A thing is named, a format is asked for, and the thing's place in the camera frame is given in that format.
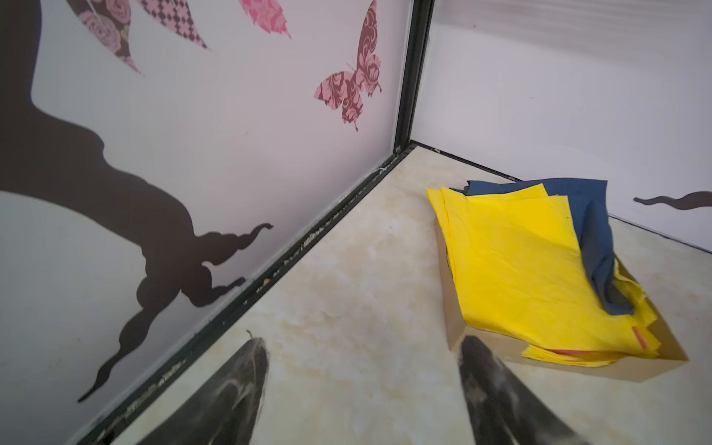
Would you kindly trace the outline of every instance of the cardboard box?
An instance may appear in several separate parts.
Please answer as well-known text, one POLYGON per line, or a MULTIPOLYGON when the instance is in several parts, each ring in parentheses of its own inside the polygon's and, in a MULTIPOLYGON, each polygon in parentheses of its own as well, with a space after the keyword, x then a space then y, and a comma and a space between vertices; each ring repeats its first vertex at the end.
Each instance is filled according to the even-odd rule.
MULTIPOLYGON (((650 326, 650 332, 662 343, 659 349, 659 358, 655 360, 640 357, 624 357, 616 363, 604 367, 581 367, 558 365, 555 363, 541 362, 522 357, 522 352, 527 348, 528 343, 524 340, 508 337, 502 334, 495 334, 485 330, 479 330, 468 326, 460 311, 460 303, 457 300, 455 283, 447 256, 447 247, 443 237, 440 224, 435 220, 435 232, 438 241, 438 255, 440 260, 440 276, 443 288, 443 311, 445 314, 445 328, 447 342, 451 351, 458 352, 460 343, 466 335, 476 335, 492 352, 494 352, 504 362, 522 363, 546 367, 554 370, 578 372, 580 374, 595 375, 598 377, 608 377, 610 379, 629 380, 631 382, 642 382, 663 372, 685 365, 688 362, 682 346, 677 341, 669 326, 662 318, 653 303, 649 300, 650 306, 658 316, 658 320, 650 326)), ((622 273, 628 278, 633 278, 623 267, 622 273)))

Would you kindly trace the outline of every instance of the beige marble surface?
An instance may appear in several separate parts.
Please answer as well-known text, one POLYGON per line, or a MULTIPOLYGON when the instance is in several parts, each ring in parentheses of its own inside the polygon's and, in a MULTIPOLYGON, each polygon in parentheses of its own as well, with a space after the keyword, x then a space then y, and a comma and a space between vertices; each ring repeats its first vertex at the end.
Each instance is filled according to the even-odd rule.
MULTIPOLYGON (((447 350, 427 187, 504 182, 416 149, 114 442, 166 419, 248 339, 270 352, 252 444, 472 444, 447 350)), ((712 433, 712 255, 611 220, 616 251, 691 358, 645 383, 511 365, 594 444, 712 433)))

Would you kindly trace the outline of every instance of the pink butterfly decal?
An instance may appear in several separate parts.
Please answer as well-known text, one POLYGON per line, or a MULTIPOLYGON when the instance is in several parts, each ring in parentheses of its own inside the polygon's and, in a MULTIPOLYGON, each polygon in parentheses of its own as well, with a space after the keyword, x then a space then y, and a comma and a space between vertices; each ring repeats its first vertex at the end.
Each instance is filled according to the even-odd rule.
POLYGON ((284 10, 277 0, 240 0, 240 4, 245 14, 252 18, 252 24, 259 25, 268 33, 284 33, 292 38, 287 31, 284 10))
POLYGON ((69 7, 86 28, 126 65, 137 73, 129 51, 129 0, 67 0, 69 7))
POLYGON ((355 72, 340 71, 330 75, 314 93, 315 99, 323 100, 332 110, 336 110, 341 105, 341 117, 344 123, 353 122, 356 131, 358 131, 356 119, 363 109, 360 91, 365 88, 369 97, 376 91, 376 87, 379 91, 383 91, 378 83, 381 60, 373 53, 378 39, 376 25, 376 0, 373 0, 361 28, 355 72))
POLYGON ((140 3, 143 9, 165 28, 196 45, 208 48, 195 28, 187 0, 140 0, 140 3))

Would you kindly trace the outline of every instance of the dark blue fabric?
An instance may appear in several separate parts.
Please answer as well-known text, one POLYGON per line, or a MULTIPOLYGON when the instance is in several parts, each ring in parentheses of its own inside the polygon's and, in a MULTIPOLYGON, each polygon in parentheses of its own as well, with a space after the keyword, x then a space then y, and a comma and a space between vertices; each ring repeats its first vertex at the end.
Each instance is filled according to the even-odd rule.
POLYGON ((567 196, 583 266, 603 308, 611 315, 633 313, 633 305, 613 285, 613 233, 606 210, 606 181, 596 179, 554 178, 539 181, 494 184, 468 181, 464 194, 502 194, 544 184, 549 195, 567 196))

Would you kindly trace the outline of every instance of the yellow paper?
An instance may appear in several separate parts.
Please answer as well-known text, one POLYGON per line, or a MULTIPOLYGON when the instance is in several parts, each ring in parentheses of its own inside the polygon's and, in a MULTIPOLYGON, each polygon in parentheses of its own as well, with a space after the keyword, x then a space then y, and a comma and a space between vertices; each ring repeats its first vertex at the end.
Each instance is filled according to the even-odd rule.
POLYGON ((659 343, 646 328, 656 316, 642 287, 621 275, 617 263, 614 283, 635 314, 613 316, 601 307, 583 268, 567 197, 549 197, 541 184, 475 197, 428 190, 428 197, 468 325, 526 340, 531 346, 523 355, 548 362, 603 366, 623 355, 656 355, 659 343))

